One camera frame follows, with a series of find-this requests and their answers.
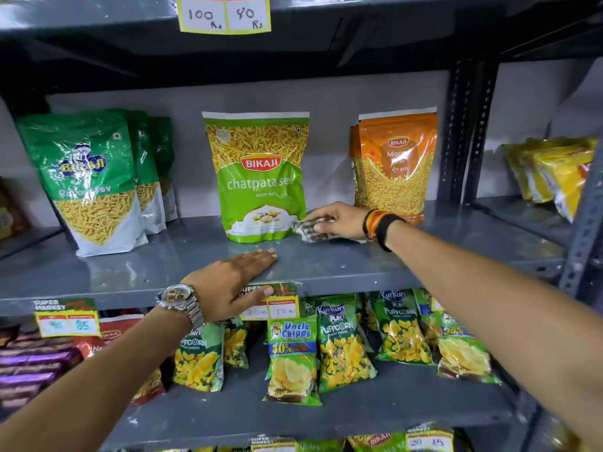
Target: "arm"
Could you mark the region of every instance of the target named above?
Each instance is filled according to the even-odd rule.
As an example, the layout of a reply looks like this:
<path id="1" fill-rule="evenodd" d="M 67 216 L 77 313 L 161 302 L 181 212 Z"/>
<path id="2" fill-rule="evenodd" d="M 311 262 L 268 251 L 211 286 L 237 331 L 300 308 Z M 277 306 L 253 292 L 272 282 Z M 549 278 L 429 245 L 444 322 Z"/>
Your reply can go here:
<path id="1" fill-rule="evenodd" d="M 361 239 L 367 210 L 335 203 L 316 230 Z M 557 288 L 393 222 L 385 241 L 505 369 L 595 450 L 603 449 L 603 318 Z"/>
<path id="2" fill-rule="evenodd" d="M 256 289 L 235 299 L 249 281 L 276 261 L 256 251 L 217 261 L 189 274 L 207 322 L 240 314 L 272 293 Z M 95 452 L 137 390 L 191 331 L 179 311 L 154 308 L 123 336 L 85 360 L 0 425 L 0 450 Z"/>

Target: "left hand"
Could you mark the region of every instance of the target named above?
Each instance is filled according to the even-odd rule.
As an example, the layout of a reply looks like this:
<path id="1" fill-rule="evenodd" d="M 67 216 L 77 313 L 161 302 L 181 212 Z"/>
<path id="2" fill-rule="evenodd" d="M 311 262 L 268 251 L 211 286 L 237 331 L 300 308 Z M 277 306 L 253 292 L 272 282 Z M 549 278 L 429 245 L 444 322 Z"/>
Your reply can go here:
<path id="1" fill-rule="evenodd" d="M 206 322 L 230 319 L 272 295 L 274 289 L 267 286 L 237 298 L 241 289 L 276 262 L 277 258 L 273 249 L 245 252 L 193 271 L 182 283 L 192 285 L 197 291 Z"/>

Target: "red snack packet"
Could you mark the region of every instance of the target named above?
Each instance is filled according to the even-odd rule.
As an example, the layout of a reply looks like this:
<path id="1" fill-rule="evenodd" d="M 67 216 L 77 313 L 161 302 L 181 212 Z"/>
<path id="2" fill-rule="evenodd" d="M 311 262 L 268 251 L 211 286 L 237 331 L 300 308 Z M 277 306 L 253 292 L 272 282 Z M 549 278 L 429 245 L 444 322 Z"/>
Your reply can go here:
<path id="1" fill-rule="evenodd" d="M 96 336 L 87 336 L 76 338 L 73 345 L 79 349 L 84 358 L 90 358 L 104 347 L 108 346 L 111 341 L 118 338 L 126 331 L 135 326 L 144 315 L 130 314 L 126 316 L 110 317 L 100 319 L 102 338 Z M 151 374 L 143 386 L 138 390 L 130 404 L 140 406 L 148 403 L 155 396 L 165 392 L 165 388 L 161 382 L 161 371 L 157 368 Z"/>

